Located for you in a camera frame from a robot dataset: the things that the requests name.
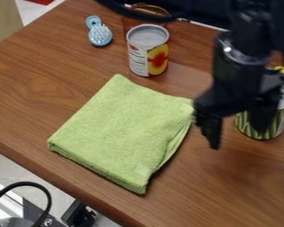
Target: folded towel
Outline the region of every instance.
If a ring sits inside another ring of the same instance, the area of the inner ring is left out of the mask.
[[[51,150],[124,188],[145,193],[150,176],[192,124],[193,101],[115,75],[49,139]]]

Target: wooden table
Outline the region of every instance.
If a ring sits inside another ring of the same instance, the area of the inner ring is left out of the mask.
[[[92,14],[114,32],[106,48],[87,38]],[[256,141],[229,118],[214,151],[193,128],[144,196],[48,150],[47,138],[116,73],[187,98],[209,87],[216,30],[170,24],[170,68],[147,79],[128,68],[120,18],[69,0],[0,44],[0,153],[124,226],[284,226],[284,133]]]

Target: tin can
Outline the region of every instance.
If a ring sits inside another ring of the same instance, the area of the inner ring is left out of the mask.
[[[278,112],[272,121],[272,125],[265,133],[259,133],[249,124],[249,112],[237,113],[236,126],[240,132],[255,139],[272,139],[279,136],[284,130],[284,86],[282,87],[282,99]]]
[[[126,35],[130,70],[150,77],[162,74],[168,67],[170,33],[164,27],[143,24],[132,28]]]

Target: black cord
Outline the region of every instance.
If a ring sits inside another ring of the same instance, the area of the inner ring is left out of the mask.
[[[97,1],[100,4],[103,4],[109,9],[118,12],[125,17],[133,18],[136,20],[144,20],[144,21],[159,22],[159,23],[173,21],[176,20],[177,18],[184,18],[193,9],[193,4],[198,2],[198,0],[186,0],[186,3],[182,11],[174,12],[170,16],[158,16],[158,15],[146,14],[143,12],[131,11],[122,4],[116,3],[114,0],[97,0]]]
[[[11,184],[11,185],[3,188],[3,190],[0,191],[0,198],[2,196],[4,196],[9,190],[12,190],[16,187],[21,187],[21,186],[31,186],[31,187],[38,188],[41,191],[43,191],[47,196],[47,207],[46,207],[46,209],[43,211],[41,216],[36,220],[36,222],[32,225],[32,227],[39,227],[45,221],[45,218],[47,217],[47,215],[49,214],[49,211],[51,209],[51,204],[52,204],[51,194],[48,192],[48,190],[45,187],[41,186],[40,184],[33,183],[33,182],[18,182],[18,183]]]

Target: striped can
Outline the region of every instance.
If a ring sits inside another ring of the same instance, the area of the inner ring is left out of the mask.
[[[272,139],[279,136],[284,130],[284,86],[282,88],[282,100],[280,101],[278,112],[272,121],[272,125],[265,133],[259,133],[249,124],[249,112],[237,113],[236,126],[240,132],[255,139]]]

